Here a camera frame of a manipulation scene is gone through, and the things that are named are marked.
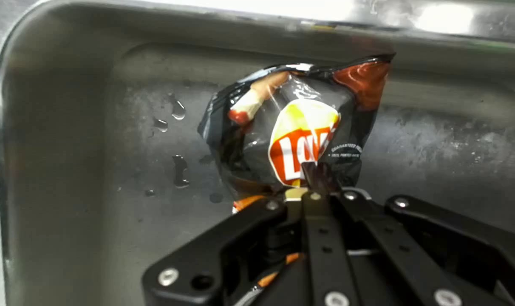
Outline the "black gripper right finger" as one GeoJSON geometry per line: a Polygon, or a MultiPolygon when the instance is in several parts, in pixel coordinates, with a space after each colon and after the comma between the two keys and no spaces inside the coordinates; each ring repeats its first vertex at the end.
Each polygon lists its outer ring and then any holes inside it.
{"type": "Polygon", "coordinates": [[[315,306],[515,306],[515,234],[430,202],[310,192],[315,306]]]}

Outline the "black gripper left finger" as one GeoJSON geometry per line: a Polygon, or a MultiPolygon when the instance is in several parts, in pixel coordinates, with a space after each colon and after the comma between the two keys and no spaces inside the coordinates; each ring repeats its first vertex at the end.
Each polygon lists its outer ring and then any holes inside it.
{"type": "Polygon", "coordinates": [[[259,197],[152,263],[145,306],[303,306],[301,199],[259,197]]]}

